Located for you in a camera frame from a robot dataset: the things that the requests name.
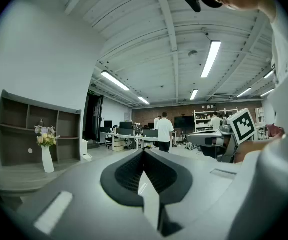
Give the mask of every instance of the white shelving unit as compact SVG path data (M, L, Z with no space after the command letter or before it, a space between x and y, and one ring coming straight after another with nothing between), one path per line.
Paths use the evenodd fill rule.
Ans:
M255 108L256 123L265 124L264 109L262 107Z
M224 115L227 112L239 112L239 109L228 109L224 108L224 110L214 110L214 111L201 111L201 112L196 112L194 110L193 115L194 115L194 122L195 122L195 131L203 131L209 128L212 128L211 126L211 119L213 116L213 113L217 112L219 114L224 113Z

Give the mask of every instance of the white rectangular strip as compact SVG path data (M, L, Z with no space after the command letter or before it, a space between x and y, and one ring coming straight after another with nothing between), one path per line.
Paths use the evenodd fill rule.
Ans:
M60 221L72 200L73 195L70 192L62 191L48 209L36 220L34 226L49 235Z

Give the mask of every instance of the gray floor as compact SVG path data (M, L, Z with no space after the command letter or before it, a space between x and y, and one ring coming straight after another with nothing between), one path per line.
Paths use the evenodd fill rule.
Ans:
M135 150L124 149L118 153L129 153L132 154ZM197 149L188 150L185 149L184 145L178 147L172 147L169 151L171 154L192 158L192 159L199 159L204 161L212 161L217 163L217 161L209 156L204 156L202 152L199 152ZM92 156L92 161L97 159L107 158L109 156L114 156L117 152L112 151L112 147L109 149L104 145L101 145L99 148L89 149L88 153ZM160 197L159 194L154 189L151 181L145 174L143 173L140 182L139 182L139 189L138 194L144 198L144 215L148 219L148 221L152 224L152 226L157 229L158 227L158 215L160 209Z

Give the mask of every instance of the fluorescent light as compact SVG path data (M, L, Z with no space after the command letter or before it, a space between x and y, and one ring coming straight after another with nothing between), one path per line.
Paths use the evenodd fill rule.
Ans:
M144 102L147 105L150 105L150 103L148 101L146 101L145 99L143 99L142 97L138 97L142 102Z
M119 80L117 80L114 76L112 76L110 73L108 73L106 70L104 70L101 75L108 80L112 81L114 84L118 85L125 91L129 91L130 89L127 88L124 84L122 84Z
M198 89L193 90L192 96L190 97L191 101L195 99L195 96L196 94L198 94L198 91L199 91Z
M274 73L274 70L272 70L271 72L269 72L266 76L264 76L264 78L269 78L272 74Z
M272 89L272 90L269 90L268 92L266 92L266 93L262 94L262 95L261 95L261 97L263 97L263 96L265 96L266 94L269 94L269 93L271 93L271 92L273 92L273 91L274 91L274 89Z
M209 49L207 61L206 61L203 73L200 76L201 78L207 78L208 77L208 75L209 75L209 73L213 67L213 64L215 62L216 56L219 53L220 46L221 46L220 41L212 41L210 43L210 49Z
M251 90L252 88L248 88L247 90L243 91L240 95L238 95L236 98L241 97L242 95L246 94L249 90Z

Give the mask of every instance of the brick wall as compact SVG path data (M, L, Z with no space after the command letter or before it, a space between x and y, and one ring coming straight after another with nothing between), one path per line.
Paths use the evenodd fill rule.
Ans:
M192 116L192 112L206 111L207 109L202 109L202 106L207 107L210 104L196 104L196 105L184 105L184 106L170 106L170 107L157 107L157 108L144 108L144 109L133 109L132 110L132 121L135 123L140 123L143 126L149 125L149 123L154 123L154 119L158 116L162 116L163 112L168 114L168 119L172 122L174 126L174 117L181 117L182 114L185 116ZM262 103L260 101L252 102L229 102L229 103L218 103L214 105L211 111L222 111L224 108L227 110L234 110L238 108L238 111L242 109L248 109L251 116L253 117L254 123L256 122L255 109L261 108Z

